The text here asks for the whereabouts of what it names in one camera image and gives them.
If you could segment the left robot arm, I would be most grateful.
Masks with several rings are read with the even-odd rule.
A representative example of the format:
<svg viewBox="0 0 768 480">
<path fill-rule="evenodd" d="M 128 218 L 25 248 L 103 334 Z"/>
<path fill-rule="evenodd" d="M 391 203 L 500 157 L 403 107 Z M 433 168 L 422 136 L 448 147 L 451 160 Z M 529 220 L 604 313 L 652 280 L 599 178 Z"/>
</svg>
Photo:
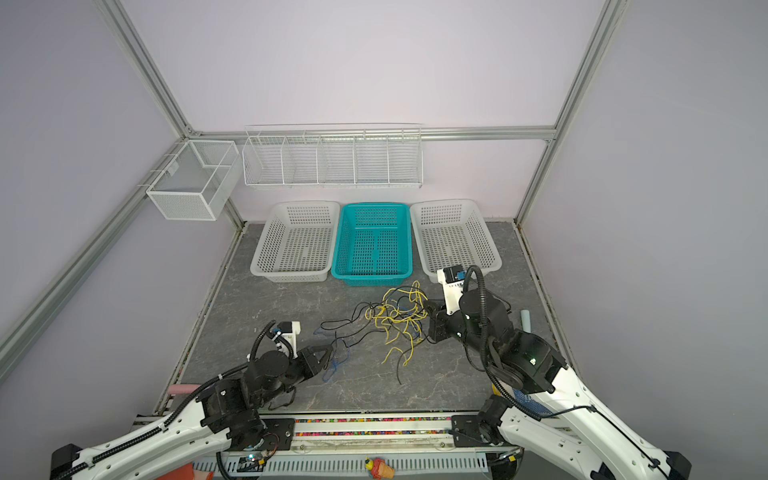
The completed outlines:
<svg viewBox="0 0 768 480">
<path fill-rule="evenodd" d="M 268 433 L 260 416 L 275 398 L 324 370 L 333 347 L 313 345 L 289 357 L 272 350 L 204 382 L 170 414 L 89 448 L 51 455 L 51 479 L 156 479 L 197 458 L 255 446 Z"/>
</svg>

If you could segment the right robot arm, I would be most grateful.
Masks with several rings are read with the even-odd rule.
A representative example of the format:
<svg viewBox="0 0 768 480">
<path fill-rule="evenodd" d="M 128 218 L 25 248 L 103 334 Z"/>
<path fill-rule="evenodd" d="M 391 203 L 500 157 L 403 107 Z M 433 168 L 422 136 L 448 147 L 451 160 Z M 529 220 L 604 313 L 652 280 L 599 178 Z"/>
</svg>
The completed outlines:
<svg viewBox="0 0 768 480">
<path fill-rule="evenodd" d="M 517 328 L 504 303 L 480 289 L 449 289 L 425 305 L 429 336 L 476 352 L 499 395 L 479 423 L 579 479 L 687 479 L 691 462 L 641 438 L 594 395 L 543 338 Z"/>
</svg>

